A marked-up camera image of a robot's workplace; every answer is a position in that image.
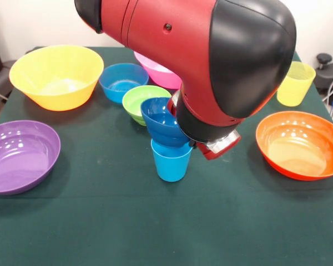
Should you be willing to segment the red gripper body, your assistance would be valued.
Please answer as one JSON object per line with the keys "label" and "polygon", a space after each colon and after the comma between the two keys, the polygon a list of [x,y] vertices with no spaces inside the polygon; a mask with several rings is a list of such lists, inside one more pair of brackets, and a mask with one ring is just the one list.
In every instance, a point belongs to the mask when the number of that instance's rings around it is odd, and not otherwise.
{"label": "red gripper body", "polygon": [[240,135],[228,135],[227,137],[208,142],[207,144],[197,142],[196,146],[207,160],[214,160],[235,147],[240,140]]}

